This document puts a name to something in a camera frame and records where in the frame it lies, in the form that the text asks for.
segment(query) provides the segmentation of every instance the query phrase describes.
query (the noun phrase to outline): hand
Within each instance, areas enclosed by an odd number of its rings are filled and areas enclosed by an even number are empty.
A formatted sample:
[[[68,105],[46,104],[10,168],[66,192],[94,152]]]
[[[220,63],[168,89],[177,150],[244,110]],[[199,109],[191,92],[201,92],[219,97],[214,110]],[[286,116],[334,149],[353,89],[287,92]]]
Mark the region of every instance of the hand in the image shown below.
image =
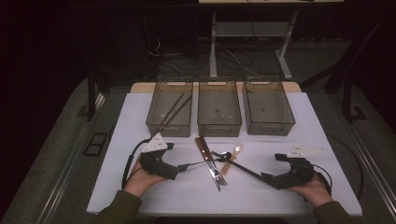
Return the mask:
[[[295,186],[288,190],[297,192],[315,207],[332,202],[332,196],[326,190],[323,182],[317,175],[314,175],[312,180],[305,185]]]
[[[139,155],[123,190],[134,196],[141,197],[149,188],[164,180],[166,180],[166,178],[158,175],[151,175],[143,170]]]

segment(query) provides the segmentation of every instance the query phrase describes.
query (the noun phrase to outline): knife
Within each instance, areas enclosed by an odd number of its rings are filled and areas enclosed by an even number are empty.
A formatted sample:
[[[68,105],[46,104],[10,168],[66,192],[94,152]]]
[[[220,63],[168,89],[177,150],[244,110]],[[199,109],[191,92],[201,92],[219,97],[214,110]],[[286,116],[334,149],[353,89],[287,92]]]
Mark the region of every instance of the knife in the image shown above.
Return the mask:
[[[203,137],[197,137],[195,138],[195,142],[202,154],[202,156],[204,157],[205,161],[208,161],[208,163],[206,164],[207,169],[209,170],[209,173],[212,175],[213,181],[215,182],[216,187],[218,188],[218,190],[220,191],[220,183],[218,181],[218,179],[216,178],[216,167],[215,167],[215,163],[213,162],[213,158],[212,158],[212,154],[209,151],[209,147],[206,144],[206,141]]]

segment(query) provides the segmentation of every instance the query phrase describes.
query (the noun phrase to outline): dark background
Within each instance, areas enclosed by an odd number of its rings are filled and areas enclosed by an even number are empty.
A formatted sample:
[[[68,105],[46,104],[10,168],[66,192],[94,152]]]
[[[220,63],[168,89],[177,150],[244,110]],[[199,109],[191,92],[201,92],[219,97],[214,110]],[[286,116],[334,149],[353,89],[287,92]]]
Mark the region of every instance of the dark background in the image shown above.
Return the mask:
[[[392,1],[366,2],[373,4],[374,9],[300,12],[293,32],[294,41],[311,38],[316,41],[323,38],[354,40],[364,36],[392,9]],[[356,85],[396,132],[396,106],[393,105],[396,80],[392,69],[396,62],[393,56],[396,34],[392,32],[395,14],[391,13],[384,20],[351,74]],[[160,35],[165,44],[192,56],[196,52],[196,37],[210,35],[207,29],[210,13],[207,12],[151,13],[150,22],[153,23],[150,26],[142,20],[145,16],[144,12],[127,11],[117,15],[109,12],[81,14],[71,8],[69,2],[61,0],[0,0],[1,136],[4,143],[0,149],[0,218],[70,94],[90,70],[96,74],[96,83],[103,92],[112,85],[151,80],[153,67],[145,51],[150,33]],[[220,16],[230,19],[227,12]],[[260,14],[234,19],[251,20],[252,16],[260,17]],[[142,76],[133,77],[131,74],[136,71]]]

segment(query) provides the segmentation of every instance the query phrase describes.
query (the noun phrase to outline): green sleeve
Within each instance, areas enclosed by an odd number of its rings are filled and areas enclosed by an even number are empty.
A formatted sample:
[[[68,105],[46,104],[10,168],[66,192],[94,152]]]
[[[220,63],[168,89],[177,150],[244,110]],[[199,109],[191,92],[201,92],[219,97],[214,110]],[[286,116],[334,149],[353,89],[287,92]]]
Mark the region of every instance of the green sleeve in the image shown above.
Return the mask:
[[[349,224],[352,218],[339,202],[329,202],[314,209],[314,214],[320,224]]]
[[[103,209],[91,224],[131,224],[134,223],[142,200],[133,194],[119,190],[111,205]]]

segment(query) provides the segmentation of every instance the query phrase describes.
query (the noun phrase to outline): person's left hand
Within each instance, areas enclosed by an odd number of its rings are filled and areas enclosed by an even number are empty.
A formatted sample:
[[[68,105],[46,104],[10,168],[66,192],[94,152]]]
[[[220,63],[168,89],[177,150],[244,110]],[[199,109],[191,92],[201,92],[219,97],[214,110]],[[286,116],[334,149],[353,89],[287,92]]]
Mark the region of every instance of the person's left hand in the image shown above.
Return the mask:
[[[147,171],[142,168],[140,164],[140,155],[134,164],[134,168],[132,168],[131,175],[126,182],[125,188],[123,189],[126,192],[133,194],[134,196],[141,197],[149,188],[154,186],[157,183],[163,182],[166,178],[151,175]]]

